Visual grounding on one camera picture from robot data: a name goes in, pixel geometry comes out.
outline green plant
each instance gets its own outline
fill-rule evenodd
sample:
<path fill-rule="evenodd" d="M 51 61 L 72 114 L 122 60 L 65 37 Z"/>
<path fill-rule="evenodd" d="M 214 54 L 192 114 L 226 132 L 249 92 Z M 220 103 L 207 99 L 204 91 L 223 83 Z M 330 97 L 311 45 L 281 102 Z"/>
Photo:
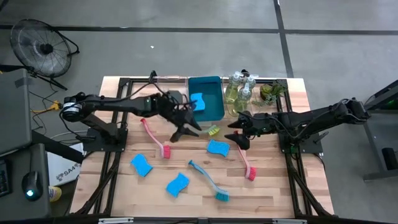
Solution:
<path fill-rule="evenodd" d="M 263 101 L 252 101 L 252 104 L 260 107 L 265 105 L 272 105 L 276 102 L 277 98 L 280 97 L 285 91 L 286 87 L 275 80 L 272 85 L 265 84 L 260 87 L 260 96 Z"/>
<path fill-rule="evenodd" d="M 260 87 L 261 93 L 266 96 L 266 95 L 272 95 L 272 96 L 280 96 L 286 91 L 286 87 L 279 84 L 276 80 L 272 83 L 271 85 L 265 84 Z"/>

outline computer mouse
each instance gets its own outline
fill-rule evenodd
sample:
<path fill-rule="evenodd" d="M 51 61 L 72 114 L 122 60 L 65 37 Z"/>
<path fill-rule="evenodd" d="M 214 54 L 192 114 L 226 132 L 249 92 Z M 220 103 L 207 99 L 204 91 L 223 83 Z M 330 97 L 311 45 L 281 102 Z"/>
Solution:
<path fill-rule="evenodd" d="M 22 178 L 22 190 L 28 201 L 36 201 L 43 194 L 43 186 L 40 182 L 40 175 L 37 171 L 27 173 Z"/>

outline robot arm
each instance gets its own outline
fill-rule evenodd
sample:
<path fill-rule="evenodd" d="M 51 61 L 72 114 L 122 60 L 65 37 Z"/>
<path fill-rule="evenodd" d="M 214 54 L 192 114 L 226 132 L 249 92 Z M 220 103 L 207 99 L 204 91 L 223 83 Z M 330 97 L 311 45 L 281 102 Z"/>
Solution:
<path fill-rule="evenodd" d="M 242 134 L 227 134 L 225 137 L 236 142 L 241 149 L 249 149 L 251 136 L 283 134 L 291 144 L 298 144 L 320 131 L 339 124 L 363 124 L 370 118 L 362 102 L 343 99 L 334 105 L 304 113 L 258 113 L 251 116 L 244 111 L 229 128 L 241 128 Z"/>
<path fill-rule="evenodd" d="M 85 95 L 81 92 L 75 96 L 66 97 L 64 99 L 64 108 L 60 116 L 69 122 L 80 121 L 98 132 L 101 132 L 101 134 L 117 140 L 118 128 L 116 124 L 105 123 L 93 114 L 94 111 L 131 112 L 136 116 L 144 118 L 161 115 L 177 127 L 177 131 L 170 139 L 172 142 L 176 142 L 184 134 L 198 136 L 198 134 L 188 128 L 184 128 L 183 125 L 185 123 L 201 130 L 193 118 L 190 104 L 191 103 L 179 103 L 170 92 L 140 96 L 135 99 Z"/>

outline sponge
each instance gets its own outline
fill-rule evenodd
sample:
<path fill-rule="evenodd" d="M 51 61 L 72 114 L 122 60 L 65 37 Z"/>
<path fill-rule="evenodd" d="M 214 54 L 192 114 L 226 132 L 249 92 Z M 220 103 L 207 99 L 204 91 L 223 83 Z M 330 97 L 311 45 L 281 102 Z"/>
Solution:
<path fill-rule="evenodd" d="M 182 173 L 179 173 L 177 178 L 172 180 L 166 187 L 166 190 L 170 195 L 173 195 L 174 197 L 178 196 L 178 193 L 185 187 L 187 187 L 189 184 L 189 179 L 188 177 L 185 177 Z"/>
<path fill-rule="evenodd" d="M 221 154 L 226 157 L 229 152 L 229 144 L 210 140 L 209 145 L 207 145 L 207 151 L 214 154 Z"/>
<path fill-rule="evenodd" d="M 142 154 L 137 154 L 135 158 L 131 161 L 131 164 L 136 168 L 137 173 L 141 177 L 145 177 L 153 168 L 151 165 L 148 164 L 145 156 Z"/>
<path fill-rule="evenodd" d="M 194 111 L 203 111 L 205 109 L 205 102 L 202 99 L 202 93 L 191 94 L 191 101 L 196 100 Z"/>

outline blue tray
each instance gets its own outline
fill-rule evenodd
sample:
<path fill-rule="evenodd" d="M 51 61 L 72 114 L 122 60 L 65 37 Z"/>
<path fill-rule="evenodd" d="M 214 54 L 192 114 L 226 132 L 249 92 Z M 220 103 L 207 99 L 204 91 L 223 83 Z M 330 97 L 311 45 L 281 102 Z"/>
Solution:
<path fill-rule="evenodd" d="M 202 93 L 202 99 L 206 105 L 204 110 L 193 112 L 196 121 L 219 121 L 223 119 L 225 111 L 220 77 L 189 78 L 188 92 L 189 95 Z"/>

